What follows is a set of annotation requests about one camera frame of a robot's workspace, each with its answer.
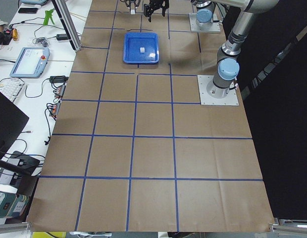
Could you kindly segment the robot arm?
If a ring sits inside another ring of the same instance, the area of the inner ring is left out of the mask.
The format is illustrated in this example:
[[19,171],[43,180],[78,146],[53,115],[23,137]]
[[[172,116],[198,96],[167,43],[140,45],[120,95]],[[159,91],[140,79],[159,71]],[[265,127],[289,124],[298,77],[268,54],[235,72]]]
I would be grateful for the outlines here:
[[221,3],[238,7],[241,12],[226,40],[217,52],[217,71],[206,91],[213,98],[225,98],[232,88],[240,66],[237,57],[241,52],[241,45],[247,38],[249,31],[260,13],[265,13],[277,4],[277,0],[192,0],[191,4],[197,8],[197,23],[205,25],[211,22],[215,4]]
[[[209,23],[213,21],[213,14],[216,4],[210,0],[191,0],[190,3],[196,7],[196,19],[198,23]],[[152,14],[161,9],[161,15],[165,17],[166,10],[169,9],[168,0],[150,0],[148,4],[144,4],[143,14],[152,21]]]

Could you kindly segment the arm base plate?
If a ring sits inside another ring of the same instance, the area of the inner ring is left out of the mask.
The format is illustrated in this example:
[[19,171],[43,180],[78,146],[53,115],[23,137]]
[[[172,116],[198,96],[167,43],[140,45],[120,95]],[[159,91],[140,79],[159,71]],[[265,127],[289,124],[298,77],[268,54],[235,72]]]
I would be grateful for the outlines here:
[[211,22],[207,23],[199,23],[197,21],[197,14],[196,13],[189,13],[189,21],[190,21],[190,29],[191,32],[196,33],[220,33],[220,21],[217,18],[217,14],[213,14],[213,19]]
[[198,75],[197,79],[201,105],[239,106],[233,82],[228,88],[221,89],[214,85],[213,75]]

